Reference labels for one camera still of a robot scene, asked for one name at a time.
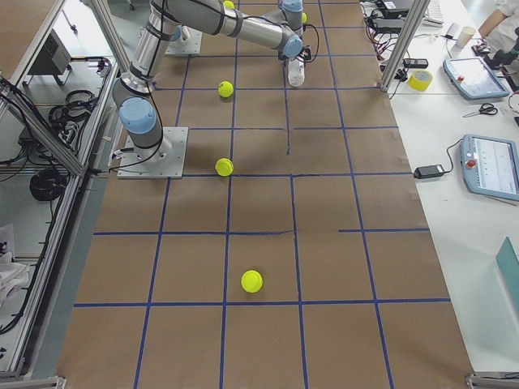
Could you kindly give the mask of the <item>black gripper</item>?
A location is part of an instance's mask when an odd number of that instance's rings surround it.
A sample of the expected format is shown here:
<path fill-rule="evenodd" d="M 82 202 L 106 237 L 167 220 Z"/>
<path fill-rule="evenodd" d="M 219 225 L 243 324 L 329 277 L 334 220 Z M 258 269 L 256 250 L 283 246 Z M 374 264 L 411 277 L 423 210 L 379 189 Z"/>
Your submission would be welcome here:
<path fill-rule="evenodd" d="M 313 61 L 311 47 L 309 45 L 300 45 L 299 43 L 287 43 L 278 53 L 278 60 L 281 62 L 295 60 L 302 63 L 310 63 Z"/>

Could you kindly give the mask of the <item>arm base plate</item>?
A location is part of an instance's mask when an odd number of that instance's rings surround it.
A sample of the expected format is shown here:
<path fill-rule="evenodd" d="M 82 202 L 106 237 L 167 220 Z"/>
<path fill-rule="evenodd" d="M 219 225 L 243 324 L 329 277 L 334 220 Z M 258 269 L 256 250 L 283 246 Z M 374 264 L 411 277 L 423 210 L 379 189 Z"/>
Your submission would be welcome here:
<path fill-rule="evenodd" d="M 188 57 L 198 56 L 201 50 L 202 32 L 187 26 L 178 27 L 165 51 L 167 56 Z"/>
<path fill-rule="evenodd" d="M 136 148 L 134 151 L 122 154 L 121 164 L 117 176 L 121 179 L 162 179 L 171 177 L 182 178 L 188 140 L 188 128 L 166 126 L 164 139 L 160 150 L 153 158 L 144 163 L 140 161 L 153 154 Z"/>

